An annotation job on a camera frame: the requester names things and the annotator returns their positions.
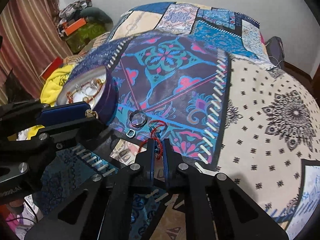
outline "pink flower motif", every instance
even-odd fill
[[[178,147],[177,145],[173,146],[173,150],[182,155],[189,155],[189,153],[193,152],[195,148],[196,145],[194,143],[190,144],[189,142],[186,143],[185,141],[180,144],[180,147]]]

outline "patchwork quilt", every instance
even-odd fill
[[[91,174],[133,163],[148,126],[136,129],[134,140],[121,135],[132,128],[130,113],[141,109],[149,121],[168,124],[161,138],[186,163],[226,173],[294,239],[320,200],[320,110],[296,79],[270,63],[259,27],[241,13],[178,2],[123,14],[69,82],[100,65],[112,71],[119,100],[108,124],[124,140],[108,144],[109,151],[78,146],[59,153],[44,173],[40,208],[50,212]],[[151,197],[135,196],[130,239],[185,239],[183,196],[166,193],[161,163],[155,178]],[[158,225],[149,227],[151,221]]]

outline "beige fabric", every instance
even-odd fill
[[[125,22],[119,26],[111,40],[152,30],[161,17],[162,14],[159,13],[133,11]]]
[[[188,4],[192,4],[192,5],[194,5],[194,6],[197,6],[197,7],[199,7],[200,9],[211,10],[211,7],[210,7],[210,6],[206,6],[206,5],[202,5],[202,4],[197,4],[197,3],[190,3],[190,2],[181,2],[181,1],[178,1],[176,4],[180,4],[180,3],[188,3]]]
[[[275,209],[280,212],[298,194],[301,159],[319,159],[320,153],[316,149],[311,152],[303,142],[290,151],[285,139],[280,139],[280,135],[266,134],[270,121],[267,121],[268,116],[263,108],[276,105],[282,118],[286,118],[290,115],[284,112],[290,109],[287,104],[298,104],[296,96],[293,95],[293,91],[296,91],[304,104],[308,104],[306,107],[312,111],[309,118],[315,131],[320,120],[319,108],[310,93],[292,76],[281,70],[278,71],[283,73],[282,77],[275,79],[259,65],[243,59],[233,59],[232,69],[229,103],[238,108],[240,116],[237,123],[231,123],[225,129],[224,147],[218,162],[220,172],[226,173],[233,180],[240,179],[239,186],[262,208],[265,208],[267,203],[272,203],[269,213]],[[283,105],[277,103],[275,97],[283,97],[286,93],[289,93],[288,101],[284,101]],[[308,111],[306,108],[300,109],[302,113]],[[315,135],[313,148],[319,145],[316,143],[319,136],[317,133]],[[257,170],[254,170],[253,165],[257,165]],[[283,182],[283,186],[279,186],[279,181]]]

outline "red string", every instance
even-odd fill
[[[151,131],[150,133],[150,138],[155,140],[157,142],[157,147],[159,149],[159,152],[158,154],[156,155],[156,158],[158,160],[161,159],[161,156],[162,156],[162,153],[163,153],[163,146],[162,146],[162,143],[160,141],[160,139],[157,137],[156,135],[156,131],[159,127],[162,127],[162,126],[167,126],[167,124],[164,122],[164,121],[161,121],[161,120],[154,120],[154,121],[150,121],[150,123],[154,123],[154,122],[160,122],[161,124],[158,125],[157,127],[153,128],[153,130]],[[148,142],[148,140],[145,140],[144,142],[142,142],[142,144],[140,145],[139,147],[139,150],[138,150],[138,153],[141,151],[142,147]]]

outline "blue patterned fabric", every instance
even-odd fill
[[[257,28],[260,28],[260,24],[259,22],[257,22],[256,20],[250,18],[249,16],[242,14],[242,13],[236,13],[236,25],[237,26],[241,26],[241,20],[245,20],[251,24],[253,24],[254,26],[256,26]]]
[[[205,48],[207,49],[219,48],[228,53],[239,54],[254,59],[258,58],[254,53],[244,48],[241,37],[210,26],[204,21],[196,21],[192,34],[197,40],[206,41],[207,46]]]
[[[137,6],[131,11],[145,11],[145,12],[154,12],[154,13],[161,13],[164,14],[165,11],[168,9],[170,4],[175,2],[158,2],[158,3],[150,3],[145,5]]]
[[[107,42],[91,50],[84,59],[74,67],[68,78],[68,82],[75,79],[77,76],[102,65],[107,65],[114,56],[114,52],[118,49],[118,46],[124,39],[118,39],[111,42]]]
[[[142,194],[134,195],[129,239],[141,239],[143,233],[150,225],[150,222],[152,221],[156,211],[158,210],[161,201],[155,202],[155,200],[163,195],[166,191],[157,187],[153,187],[151,192],[155,189],[158,189],[159,191],[152,195],[150,198],[146,198],[146,195]]]
[[[236,28],[235,13],[225,9],[203,10],[202,18],[216,25],[227,27],[231,30]]]
[[[191,36],[151,33],[134,39],[112,72],[120,84],[118,110],[111,126],[127,132],[130,113],[142,109],[150,119],[167,123],[161,137],[169,138],[176,152],[193,161],[200,160],[201,155],[210,164],[215,158],[211,153],[215,152],[222,115],[216,117],[217,123],[209,121],[215,130],[208,127],[207,119],[213,101],[223,104],[227,69],[219,102],[212,95],[219,70],[217,52],[203,49],[203,43],[193,42]],[[222,60],[227,65],[226,55]],[[141,141],[150,136],[147,126],[136,129],[136,133]]]
[[[106,172],[109,172],[107,176],[110,176],[117,173],[118,168],[85,150],[81,145],[61,150],[45,169],[41,178],[43,188],[33,195],[33,199],[43,214],[48,215],[90,176],[96,173],[103,175]],[[158,189],[158,192],[150,198],[143,194],[134,195],[130,239],[141,239],[161,204],[161,201],[155,202],[155,199],[166,191],[157,187],[152,191],[155,189]]]

